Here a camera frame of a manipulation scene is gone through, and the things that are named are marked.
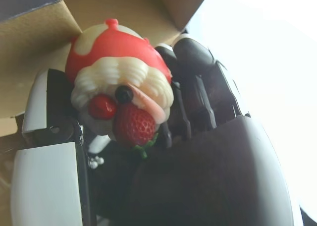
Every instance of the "blueberry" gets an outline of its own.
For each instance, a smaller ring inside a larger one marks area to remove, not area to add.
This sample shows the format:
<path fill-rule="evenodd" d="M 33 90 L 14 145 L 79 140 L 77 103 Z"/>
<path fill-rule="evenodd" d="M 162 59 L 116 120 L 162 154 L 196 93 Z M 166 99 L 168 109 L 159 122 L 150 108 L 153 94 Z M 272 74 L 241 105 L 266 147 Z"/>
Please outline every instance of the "blueberry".
<path fill-rule="evenodd" d="M 133 99 L 133 92 L 127 86 L 119 86 L 115 91 L 115 98 L 120 104 L 129 103 Z"/>

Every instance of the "white background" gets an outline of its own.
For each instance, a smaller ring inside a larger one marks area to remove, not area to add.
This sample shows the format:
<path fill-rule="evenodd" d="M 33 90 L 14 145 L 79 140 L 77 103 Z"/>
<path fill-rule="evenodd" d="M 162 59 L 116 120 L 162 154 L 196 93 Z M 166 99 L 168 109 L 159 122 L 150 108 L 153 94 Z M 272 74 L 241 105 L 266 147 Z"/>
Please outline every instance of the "white background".
<path fill-rule="evenodd" d="M 317 0 L 205 0 L 188 29 L 228 68 L 317 221 Z"/>

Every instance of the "robotic hand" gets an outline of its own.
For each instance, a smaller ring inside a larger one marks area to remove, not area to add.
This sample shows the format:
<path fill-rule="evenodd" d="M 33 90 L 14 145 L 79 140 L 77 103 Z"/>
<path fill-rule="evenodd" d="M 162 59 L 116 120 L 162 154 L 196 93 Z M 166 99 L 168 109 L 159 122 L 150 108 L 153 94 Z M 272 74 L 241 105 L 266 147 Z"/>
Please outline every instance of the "robotic hand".
<path fill-rule="evenodd" d="M 111 20 L 74 41 L 66 74 L 37 76 L 27 148 L 15 158 L 13 225 L 95 226 L 96 215 L 124 226 L 301 225 L 274 149 L 226 68 L 187 34 L 157 46 L 161 57 L 95 50 L 114 26 L 122 40 L 147 42 Z M 138 138 L 125 134 L 138 124 Z"/>

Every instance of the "cardboard box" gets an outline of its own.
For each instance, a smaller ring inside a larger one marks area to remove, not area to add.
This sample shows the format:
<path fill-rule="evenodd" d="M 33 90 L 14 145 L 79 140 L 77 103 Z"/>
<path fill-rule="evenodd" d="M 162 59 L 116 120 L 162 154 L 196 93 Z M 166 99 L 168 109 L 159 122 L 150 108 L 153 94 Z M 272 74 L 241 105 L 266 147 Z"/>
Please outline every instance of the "cardboard box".
<path fill-rule="evenodd" d="M 24 111 L 36 73 L 64 70 L 69 41 L 108 18 L 171 43 L 203 0 L 0 0 L 0 118 Z"/>

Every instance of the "red berry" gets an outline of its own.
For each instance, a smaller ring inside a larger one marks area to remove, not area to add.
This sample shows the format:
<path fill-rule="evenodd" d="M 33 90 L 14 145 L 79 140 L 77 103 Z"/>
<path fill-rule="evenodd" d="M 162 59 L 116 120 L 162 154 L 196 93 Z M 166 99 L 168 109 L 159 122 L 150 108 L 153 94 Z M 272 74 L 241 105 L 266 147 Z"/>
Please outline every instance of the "red berry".
<path fill-rule="evenodd" d="M 89 114 L 96 119 L 110 120 L 117 109 L 116 102 L 107 95 L 99 94 L 93 97 L 88 105 Z"/>
<path fill-rule="evenodd" d="M 132 148 L 153 139 L 155 121 L 145 110 L 132 103 L 120 105 L 113 122 L 113 132 L 118 143 Z"/>

